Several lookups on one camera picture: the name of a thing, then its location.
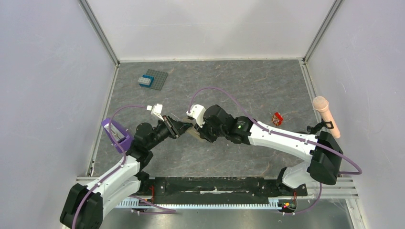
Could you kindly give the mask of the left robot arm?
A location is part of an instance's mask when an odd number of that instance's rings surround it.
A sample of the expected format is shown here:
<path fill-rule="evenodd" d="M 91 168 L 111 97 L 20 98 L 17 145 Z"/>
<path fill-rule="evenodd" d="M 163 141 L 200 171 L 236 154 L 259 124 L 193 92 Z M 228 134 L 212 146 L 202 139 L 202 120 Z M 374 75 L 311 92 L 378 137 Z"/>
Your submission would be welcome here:
<path fill-rule="evenodd" d="M 70 229 L 100 228 L 105 216 L 121 201 L 149 191 L 150 182 L 141 176 L 148 176 L 142 170 L 153 157 L 152 148 L 168 137 L 177 139 L 192 126 L 167 115 L 156 127 L 139 124 L 129 149 L 113 168 L 86 185 L 71 187 L 59 221 Z"/>

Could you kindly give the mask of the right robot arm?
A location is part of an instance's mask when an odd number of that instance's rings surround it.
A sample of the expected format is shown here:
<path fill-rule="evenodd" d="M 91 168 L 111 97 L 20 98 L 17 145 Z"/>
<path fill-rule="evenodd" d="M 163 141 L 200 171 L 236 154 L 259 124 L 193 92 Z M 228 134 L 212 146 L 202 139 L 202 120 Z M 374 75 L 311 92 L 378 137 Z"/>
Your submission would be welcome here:
<path fill-rule="evenodd" d="M 343 152 L 328 132 L 314 135 L 272 128 L 246 116 L 232 117 L 218 105 L 205 109 L 194 104 L 186 114 L 195 121 L 199 137 L 208 142 L 224 137 L 234 144 L 268 147 L 300 158 L 300 164 L 279 173 L 276 189 L 282 195 L 306 182 L 330 186 L 337 182 Z"/>

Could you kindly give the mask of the beige remote control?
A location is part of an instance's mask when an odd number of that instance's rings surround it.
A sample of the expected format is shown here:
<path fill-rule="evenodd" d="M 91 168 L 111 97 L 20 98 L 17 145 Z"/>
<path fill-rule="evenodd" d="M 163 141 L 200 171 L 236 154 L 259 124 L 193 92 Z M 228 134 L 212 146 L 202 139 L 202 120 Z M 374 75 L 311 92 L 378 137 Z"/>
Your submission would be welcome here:
<path fill-rule="evenodd" d="M 190 128 L 186 131 L 186 133 L 188 133 L 189 135 L 191 135 L 192 137 L 194 137 L 194 138 L 197 139 L 198 141 L 203 142 L 203 139 L 200 138 L 200 134 L 199 134 L 198 131 L 194 128 L 194 125 L 196 124 L 196 121 L 195 121 L 194 119 L 190 119 L 189 117 L 183 118 L 183 121 L 192 125 L 192 127 L 190 127 Z"/>

